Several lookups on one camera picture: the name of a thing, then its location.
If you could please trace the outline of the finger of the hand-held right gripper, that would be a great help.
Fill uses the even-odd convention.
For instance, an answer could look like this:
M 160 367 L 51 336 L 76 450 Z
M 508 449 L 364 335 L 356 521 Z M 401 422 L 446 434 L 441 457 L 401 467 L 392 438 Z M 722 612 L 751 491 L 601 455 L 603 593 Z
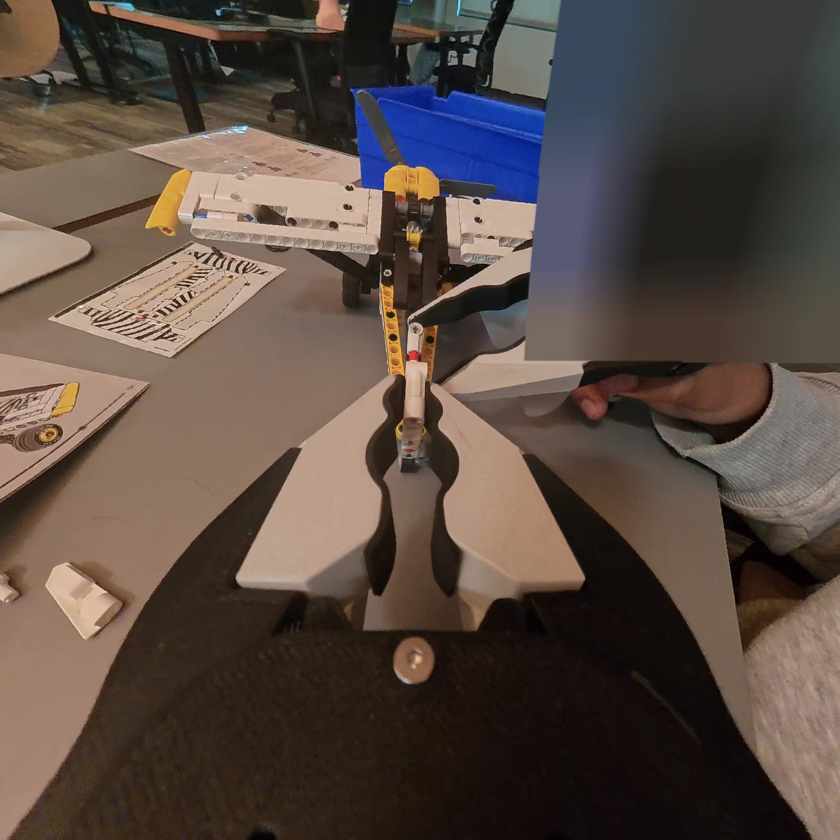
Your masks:
M 408 317 L 422 328 L 438 327 L 481 312 L 498 312 L 529 297 L 532 249 L 523 248 L 486 266 Z
M 525 359 L 525 339 L 503 350 L 478 353 L 438 383 L 462 403 L 516 398 L 530 417 L 559 407 L 581 383 L 582 361 Z

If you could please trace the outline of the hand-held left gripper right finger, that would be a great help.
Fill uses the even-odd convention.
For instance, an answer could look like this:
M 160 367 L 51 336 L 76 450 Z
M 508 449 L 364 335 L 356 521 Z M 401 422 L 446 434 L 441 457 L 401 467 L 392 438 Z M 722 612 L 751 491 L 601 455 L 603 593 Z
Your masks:
M 518 446 L 436 384 L 429 437 L 433 573 L 462 624 L 480 625 L 499 600 L 580 590 L 583 570 Z

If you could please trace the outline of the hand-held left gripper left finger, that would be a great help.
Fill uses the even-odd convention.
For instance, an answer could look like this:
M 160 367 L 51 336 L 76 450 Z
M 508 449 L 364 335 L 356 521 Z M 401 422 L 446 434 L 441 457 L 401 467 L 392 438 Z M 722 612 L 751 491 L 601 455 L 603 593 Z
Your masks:
M 381 595 L 396 557 L 389 490 L 403 378 L 389 375 L 288 451 L 290 472 L 236 574 L 239 586 Z

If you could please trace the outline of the white lego link assembly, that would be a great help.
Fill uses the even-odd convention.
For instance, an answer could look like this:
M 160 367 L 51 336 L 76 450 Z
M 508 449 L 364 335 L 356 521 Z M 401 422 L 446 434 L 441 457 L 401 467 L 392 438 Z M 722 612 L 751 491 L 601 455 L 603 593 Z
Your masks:
M 424 430 L 427 383 L 427 363 L 423 361 L 424 334 L 424 327 L 419 323 L 411 322 L 407 327 L 402 442 L 410 446 L 417 446 L 408 442 L 419 440 Z

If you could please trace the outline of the yellow white lego plane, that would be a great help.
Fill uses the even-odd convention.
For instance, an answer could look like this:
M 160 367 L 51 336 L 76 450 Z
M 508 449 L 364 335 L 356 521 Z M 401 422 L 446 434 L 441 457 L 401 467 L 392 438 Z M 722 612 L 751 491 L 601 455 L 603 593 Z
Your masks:
M 355 95 L 390 168 L 382 189 L 286 176 L 178 171 L 146 227 L 174 236 L 180 224 L 206 241 L 302 249 L 343 273 L 343 303 L 379 291 L 388 371 L 404 378 L 408 317 L 514 251 L 532 248 L 536 206 L 493 198 L 493 185 L 438 178 L 406 163 L 378 101 Z M 438 327 L 424 328 L 423 361 L 433 380 Z M 427 462 L 419 440 L 402 441 L 400 470 Z

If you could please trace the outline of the person's right forearm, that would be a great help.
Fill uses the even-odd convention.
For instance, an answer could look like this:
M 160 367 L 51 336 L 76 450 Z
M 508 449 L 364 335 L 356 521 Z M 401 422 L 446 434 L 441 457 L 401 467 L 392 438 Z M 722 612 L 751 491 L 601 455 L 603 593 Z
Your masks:
M 774 553 L 821 550 L 838 537 L 839 373 L 771 367 L 770 403 L 745 433 L 716 444 L 698 426 L 652 412 L 677 454 L 718 477 L 721 502 Z

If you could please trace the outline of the pile of white lego pieces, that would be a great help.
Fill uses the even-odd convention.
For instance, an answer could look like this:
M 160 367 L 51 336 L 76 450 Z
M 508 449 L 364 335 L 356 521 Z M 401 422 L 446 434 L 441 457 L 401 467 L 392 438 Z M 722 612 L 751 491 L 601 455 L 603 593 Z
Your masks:
M 81 639 L 100 633 L 124 609 L 124 602 L 81 567 L 56 564 L 46 575 L 45 593 L 24 604 L 24 584 L 12 571 L 1 573 L 2 632 L 14 639 L 45 638 L 64 623 Z

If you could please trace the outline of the lego instruction booklet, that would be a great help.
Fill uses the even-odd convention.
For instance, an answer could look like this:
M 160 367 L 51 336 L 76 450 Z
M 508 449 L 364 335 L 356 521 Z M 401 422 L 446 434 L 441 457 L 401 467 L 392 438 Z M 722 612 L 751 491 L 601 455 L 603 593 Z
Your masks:
M 147 382 L 1 355 L 1 500 L 111 422 Z

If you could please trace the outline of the person's right hand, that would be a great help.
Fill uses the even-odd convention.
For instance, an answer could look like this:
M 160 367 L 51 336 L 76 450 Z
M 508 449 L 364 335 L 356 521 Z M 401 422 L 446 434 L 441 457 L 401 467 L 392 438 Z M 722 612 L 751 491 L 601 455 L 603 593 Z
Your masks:
M 615 378 L 600 383 L 601 392 L 621 393 L 632 398 L 632 391 L 641 392 L 653 385 L 647 381 L 637 385 L 634 379 Z M 727 443 L 755 425 L 770 404 L 773 384 L 772 371 L 766 363 L 714 363 L 682 381 L 672 381 L 679 388 L 673 402 L 637 400 L 652 411 L 694 424 L 709 433 L 717 443 Z M 580 402 L 580 387 L 570 398 L 590 420 L 602 418 L 609 402 Z

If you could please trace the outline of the blue plastic bin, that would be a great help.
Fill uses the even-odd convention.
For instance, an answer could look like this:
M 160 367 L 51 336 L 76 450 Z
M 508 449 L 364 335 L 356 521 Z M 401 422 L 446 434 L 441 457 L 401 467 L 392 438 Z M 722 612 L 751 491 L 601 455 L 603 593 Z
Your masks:
M 496 187 L 500 200 L 535 204 L 545 112 L 433 87 L 371 88 L 406 162 L 436 177 Z

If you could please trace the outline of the paper sheet in plastic sleeve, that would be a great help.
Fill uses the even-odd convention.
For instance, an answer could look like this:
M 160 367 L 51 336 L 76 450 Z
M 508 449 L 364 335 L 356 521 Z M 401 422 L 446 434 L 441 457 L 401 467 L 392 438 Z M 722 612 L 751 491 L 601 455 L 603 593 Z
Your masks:
M 189 172 L 243 172 L 361 185 L 358 157 L 247 125 L 150 143 L 133 152 Z

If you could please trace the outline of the zebra striped sticker sheet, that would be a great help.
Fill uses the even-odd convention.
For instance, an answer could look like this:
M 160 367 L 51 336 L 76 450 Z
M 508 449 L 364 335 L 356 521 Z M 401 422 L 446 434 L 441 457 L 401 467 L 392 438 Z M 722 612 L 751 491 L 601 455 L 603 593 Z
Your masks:
M 190 242 L 49 320 L 173 358 L 285 272 Z

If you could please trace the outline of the wooden office desk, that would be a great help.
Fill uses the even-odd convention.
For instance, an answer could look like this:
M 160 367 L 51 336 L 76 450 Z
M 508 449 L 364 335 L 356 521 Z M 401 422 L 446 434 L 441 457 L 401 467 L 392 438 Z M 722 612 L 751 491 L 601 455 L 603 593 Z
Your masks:
M 269 24 L 219 23 L 213 20 L 179 18 L 137 9 L 130 3 L 89 2 L 89 9 L 108 21 L 130 24 L 143 30 L 145 36 L 160 42 L 167 58 L 174 90 L 189 133 L 206 130 L 201 107 L 196 97 L 193 78 L 187 68 L 185 48 L 214 44 L 269 44 L 276 41 L 291 43 L 307 103 L 308 128 L 319 123 L 317 103 L 312 95 L 311 73 L 302 44 L 328 43 L 341 39 L 341 33 L 328 29 L 306 27 L 299 19 L 270 16 Z M 394 24 L 391 43 L 403 55 L 408 46 L 432 44 L 440 60 L 458 44 L 480 35 L 480 28 L 458 24 L 454 19 L 423 20 L 414 17 Z

